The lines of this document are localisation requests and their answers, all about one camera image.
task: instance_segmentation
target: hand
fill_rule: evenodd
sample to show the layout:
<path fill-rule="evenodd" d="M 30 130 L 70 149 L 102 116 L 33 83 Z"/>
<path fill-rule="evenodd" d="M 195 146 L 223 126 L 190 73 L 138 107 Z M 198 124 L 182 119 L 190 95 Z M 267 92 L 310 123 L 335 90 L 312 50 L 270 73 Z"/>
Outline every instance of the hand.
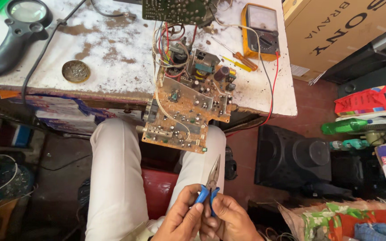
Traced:
<path fill-rule="evenodd" d="M 188 185 L 181 190 L 152 241 L 189 241 L 196 237 L 201 225 L 203 204 L 196 203 L 190 209 L 189 207 L 200 191 L 200 184 Z"/>
<path fill-rule="evenodd" d="M 212 202 L 212 209 L 217 217 L 211 217 L 209 201 L 205 200 L 205 212 L 199 231 L 200 239 L 205 241 L 207 236 L 223 241 L 251 240 L 263 241 L 247 212 L 233 199 L 233 197 L 217 194 Z"/>

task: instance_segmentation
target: pliers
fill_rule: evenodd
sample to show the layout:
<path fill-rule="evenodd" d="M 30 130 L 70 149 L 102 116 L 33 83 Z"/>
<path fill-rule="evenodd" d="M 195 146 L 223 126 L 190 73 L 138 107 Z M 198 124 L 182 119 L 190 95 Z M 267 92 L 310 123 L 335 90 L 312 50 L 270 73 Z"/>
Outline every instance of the pliers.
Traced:
<path fill-rule="evenodd" d="M 212 210 L 212 201 L 217 196 L 217 193 L 220 190 L 220 188 L 217 187 L 218 175 L 220 173 L 220 159 L 221 154 L 218 154 L 217 160 L 215 161 L 214 166 L 212 167 L 211 172 L 209 173 L 208 181 L 205 186 L 201 185 L 202 190 L 200 191 L 200 194 L 195 201 L 195 203 L 203 203 L 206 197 L 211 193 L 209 201 L 211 205 L 211 216 L 213 217 L 215 217 L 215 212 L 214 210 Z"/>

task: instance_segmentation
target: dirty table surface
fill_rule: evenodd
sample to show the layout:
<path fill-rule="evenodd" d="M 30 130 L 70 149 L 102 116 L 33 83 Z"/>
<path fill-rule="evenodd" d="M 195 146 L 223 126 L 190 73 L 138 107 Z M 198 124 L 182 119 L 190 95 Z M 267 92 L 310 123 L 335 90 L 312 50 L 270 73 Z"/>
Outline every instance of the dirty table surface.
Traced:
<path fill-rule="evenodd" d="M 53 23 L 63 19 L 79 0 L 43 0 L 53 13 Z M 130 12 L 136 19 L 126 17 L 108 18 L 95 12 L 86 1 L 68 20 L 68 25 L 59 27 L 46 54 L 29 80 L 30 93 L 58 93 L 86 98 L 118 101 L 144 102 L 154 92 L 153 60 L 151 43 L 155 21 L 142 19 L 142 6 L 112 0 L 95 0 L 96 6 L 107 13 Z M 241 10 L 246 3 L 263 4 L 261 0 L 233 0 L 232 7 L 218 11 L 216 16 L 225 24 L 240 24 Z M 282 6 L 280 0 L 268 0 L 267 7 L 276 9 L 279 28 L 281 57 L 274 94 L 273 113 L 297 115 L 296 100 L 292 84 L 290 59 L 287 48 Z M 219 9 L 226 9 L 228 2 L 222 1 Z M 0 12 L 0 44 L 8 27 L 4 24 L 6 14 Z M 194 26 L 186 26 L 187 41 L 193 36 Z M 220 46 L 211 36 L 223 41 L 234 51 L 243 52 L 241 30 L 238 27 L 223 27 L 213 22 L 214 34 L 209 29 L 198 29 L 193 50 L 196 48 L 232 58 L 231 52 Z M 0 77 L 0 89 L 20 90 L 23 80 L 39 55 L 45 41 L 37 41 L 29 48 L 25 57 L 9 74 Z M 81 60 L 91 69 L 90 78 L 81 84 L 64 80 L 62 65 L 70 60 Z M 270 86 L 260 64 L 257 72 L 246 72 L 233 64 L 222 63 L 238 70 L 235 80 L 234 103 L 244 110 L 267 113 L 270 109 Z M 271 82 L 275 78 L 276 61 L 265 62 Z"/>

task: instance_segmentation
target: sticker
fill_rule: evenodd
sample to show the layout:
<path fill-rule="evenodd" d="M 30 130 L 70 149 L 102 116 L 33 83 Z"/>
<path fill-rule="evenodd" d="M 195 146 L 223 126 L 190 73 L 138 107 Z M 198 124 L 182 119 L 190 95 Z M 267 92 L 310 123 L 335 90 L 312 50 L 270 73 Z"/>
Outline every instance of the sticker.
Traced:
<path fill-rule="evenodd" d="M 310 69 L 308 68 L 303 68 L 294 64 L 291 64 L 291 73 L 295 76 L 302 76 L 306 74 Z"/>

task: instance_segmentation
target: black speaker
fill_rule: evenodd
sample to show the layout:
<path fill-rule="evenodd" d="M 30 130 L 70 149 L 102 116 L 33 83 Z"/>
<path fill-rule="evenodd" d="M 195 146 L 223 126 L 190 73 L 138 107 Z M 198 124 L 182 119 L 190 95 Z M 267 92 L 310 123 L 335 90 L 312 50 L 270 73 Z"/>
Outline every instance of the black speaker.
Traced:
<path fill-rule="evenodd" d="M 259 128 L 255 184 L 290 191 L 309 183 L 330 181 L 326 141 L 270 125 Z"/>

